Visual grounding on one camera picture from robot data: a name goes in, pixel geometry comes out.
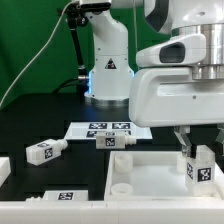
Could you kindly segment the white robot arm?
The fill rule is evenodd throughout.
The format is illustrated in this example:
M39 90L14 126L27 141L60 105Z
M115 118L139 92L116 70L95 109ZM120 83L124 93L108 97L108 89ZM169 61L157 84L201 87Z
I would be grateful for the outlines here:
M174 126L188 155L191 125L216 124L224 149L224 0L137 0L149 26L171 38L140 50L132 72L126 28L112 8L130 0L87 0L93 27L95 66L91 98L129 101L129 117L140 127Z

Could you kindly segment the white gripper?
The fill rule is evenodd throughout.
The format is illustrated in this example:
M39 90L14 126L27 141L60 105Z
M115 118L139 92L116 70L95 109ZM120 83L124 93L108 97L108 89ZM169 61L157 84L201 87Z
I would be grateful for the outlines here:
M153 68L133 78L129 118L139 127L176 126L174 134L189 157L189 126L218 124L216 142L224 155L224 80L193 80L191 69Z

